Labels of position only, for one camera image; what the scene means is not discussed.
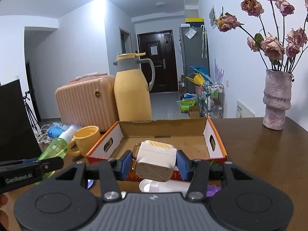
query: finger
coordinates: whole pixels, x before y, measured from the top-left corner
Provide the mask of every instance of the finger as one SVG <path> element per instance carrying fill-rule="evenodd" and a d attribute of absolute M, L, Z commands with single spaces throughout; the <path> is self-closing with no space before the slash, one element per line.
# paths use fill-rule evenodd
<path fill-rule="evenodd" d="M 9 218 L 2 210 L 0 210 L 0 222 L 6 229 L 9 228 Z"/>
<path fill-rule="evenodd" d="M 0 195 L 0 208 L 7 204 L 7 197 L 5 195 Z"/>

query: pink vase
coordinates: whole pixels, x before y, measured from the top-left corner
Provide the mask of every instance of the pink vase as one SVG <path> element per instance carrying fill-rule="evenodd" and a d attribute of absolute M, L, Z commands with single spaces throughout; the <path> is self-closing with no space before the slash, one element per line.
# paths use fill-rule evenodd
<path fill-rule="evenodd" d="M 282 130 L 285 111 L 291 107 L 291 74 L 266 70 L 263 102 L 266 105 L 263 125 L 273 130 Z"/>

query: purple object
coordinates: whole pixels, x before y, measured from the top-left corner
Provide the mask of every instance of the purple object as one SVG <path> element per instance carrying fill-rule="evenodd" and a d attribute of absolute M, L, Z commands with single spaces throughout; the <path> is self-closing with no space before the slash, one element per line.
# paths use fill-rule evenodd
<path fill-rule="evenodd" d="M 208 190 L 206 192 L 206 197 L 212 197 L 219 190 L 221 190 L 221 187 L 217 187 L 215 185 L 208 185 Z"/>

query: ceiling light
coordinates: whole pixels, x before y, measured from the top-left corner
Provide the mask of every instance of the ceiling light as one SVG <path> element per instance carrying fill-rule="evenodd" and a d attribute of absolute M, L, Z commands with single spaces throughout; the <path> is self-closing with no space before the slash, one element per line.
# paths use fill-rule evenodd
<path fill-rule="evenodd" d="M 165 2 L 160 2 L 160 3 L 156 4 L 155 6 L 158 7 L 158 8 L 164 8 L 164 7 L 166 7 L 166 4 L 167 3 L 165 3 Z"/>

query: yellow mug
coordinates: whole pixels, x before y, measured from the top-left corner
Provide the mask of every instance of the yellow mug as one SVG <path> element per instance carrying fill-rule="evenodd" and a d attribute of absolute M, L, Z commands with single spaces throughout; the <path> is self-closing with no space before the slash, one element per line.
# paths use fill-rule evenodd
<path fill-rule="evenodd" d="M 97 126 L 88 126 L 77 130 L 72 141 L 68 145 L 67 154 L 71 157 L 86 157 L 87 153 L 98 142 L 100 137 L 100 130 Z M 78 151 L 71 150 L 75 144 Z"/>

